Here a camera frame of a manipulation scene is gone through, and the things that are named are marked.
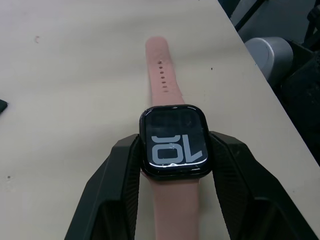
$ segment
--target pink watch strap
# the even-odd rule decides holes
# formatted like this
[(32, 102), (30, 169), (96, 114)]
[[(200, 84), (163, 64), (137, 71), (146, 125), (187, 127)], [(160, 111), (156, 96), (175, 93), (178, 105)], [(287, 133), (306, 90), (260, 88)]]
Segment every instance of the pink watch strap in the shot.
[[(160, 36), (149, 38), (145, 53), (152, 105), (185, 104), (166, 39)], [(153, 190), (156, 240), (198, 240), (199, 180), (157, 182), (148, 179)]]
[(145, 43), (146, 63), (152, 90), (152, 105), (185, 104), (176, 81), (176, 73), (163, 37), (149, 38)]

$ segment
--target smartwatch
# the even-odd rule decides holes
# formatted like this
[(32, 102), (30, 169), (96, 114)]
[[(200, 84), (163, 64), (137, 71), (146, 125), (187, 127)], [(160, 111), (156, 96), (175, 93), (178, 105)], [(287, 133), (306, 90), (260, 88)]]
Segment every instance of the smartwatch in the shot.
[(140, 117), (141, 169), (153, 191), (156, 240), (199, 239), (199, 179), (211, 169), (203, 112), (185, 104), (163, 37), (145, 44), (153, 107)]

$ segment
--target black holder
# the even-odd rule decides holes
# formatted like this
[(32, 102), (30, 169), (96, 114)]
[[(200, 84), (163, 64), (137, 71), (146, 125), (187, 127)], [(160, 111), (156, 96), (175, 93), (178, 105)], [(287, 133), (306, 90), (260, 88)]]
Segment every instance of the black holder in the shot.
[[(234, 137), (210, 132), (216, 194), (231, 240), (318, 240), (280, 182)], [(65, 240), (134, 240), (142, 147), (121, 139), (87, 182)]]

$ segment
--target watch bezel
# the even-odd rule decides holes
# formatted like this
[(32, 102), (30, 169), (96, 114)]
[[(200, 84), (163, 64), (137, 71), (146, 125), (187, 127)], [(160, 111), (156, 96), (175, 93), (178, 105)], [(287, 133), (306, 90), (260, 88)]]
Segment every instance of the watch bezel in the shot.
[[(146, 143), (146, 115), (151, 111), (159, 111), (159, 110), (179, 110), (179, 109), (192, 109), (194, 110), (200, 118), (201, 127), (203, 130), (203, 136), (205, 141), (205, 146), (208, 154), (207, 161), (201, 165), (198, 169), (195, 168), (184, 168), (179, 167), (181, 170), (171, 170), (166, 168), (157, 168), (151, 166), (149, 164), (147, 158), (147, 143)], [(204, 113), (196, 106), (184, 104), (184, 105), (166, 105), (166, 106), (154, 106), (145, 110), (139, 121), (139, 135), (142, 142), (142, 161), (141, 161), (141, 169), (142, 171), (152, 179), (157, 181), (168, 181), (168, 180), (188, 180), (188, 179), (199, 179), (207, 175), (212, 170), (212, 149), (210, 148), (210, 132), (208, 129), (206, 117)]]

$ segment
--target table surface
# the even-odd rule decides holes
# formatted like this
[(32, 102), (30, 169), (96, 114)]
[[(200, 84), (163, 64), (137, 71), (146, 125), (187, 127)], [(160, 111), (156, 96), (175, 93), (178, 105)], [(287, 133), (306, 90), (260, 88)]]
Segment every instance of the table surface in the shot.
[[(245, 142), (320, 237), (320, 168), (217, 0), (3, 0), (0, 35), (1, 239), (65, 237), (86, 182), (151, 106), (151, 36), (167, 39), (185, 102)], [(200, 239), (229, 239), (211, 176), (200, 190)], [(135, 239), (154, 238), (141, 177)]]

